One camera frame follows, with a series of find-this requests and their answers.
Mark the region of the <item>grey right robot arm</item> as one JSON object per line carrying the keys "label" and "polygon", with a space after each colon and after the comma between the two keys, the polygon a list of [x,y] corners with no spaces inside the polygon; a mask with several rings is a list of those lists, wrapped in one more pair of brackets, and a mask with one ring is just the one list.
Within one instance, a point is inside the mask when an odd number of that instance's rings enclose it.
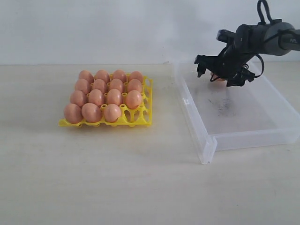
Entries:
{"label": "grey right robot arm", "polygon": [[258,75],[249,71],[248,62],[261,55],[283,56],[300,49],[300,31],[287,22],[240,25],[235,32],[219,30],[217,40],[226,47],[217,56],[197,55],[197,76],[206,70],[212,73],[211,82],[227,81],[227,86],[243,86]]}

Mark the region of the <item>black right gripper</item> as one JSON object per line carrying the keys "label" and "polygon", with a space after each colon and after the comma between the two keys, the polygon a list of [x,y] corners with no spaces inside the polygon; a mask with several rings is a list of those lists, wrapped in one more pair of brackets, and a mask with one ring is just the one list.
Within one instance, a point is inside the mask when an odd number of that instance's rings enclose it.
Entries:
{"label": "black right gripper", "polygon": [[200,78],[209,70],[225,79],[227,87],[241,87],[246,81],[255,79],[255,74],[247,67],[247,62],[254,56],[253,52],[240,52],[233,45],[224,48],[218,56],[197,55],[194,61],[197,64],[197,77]]}

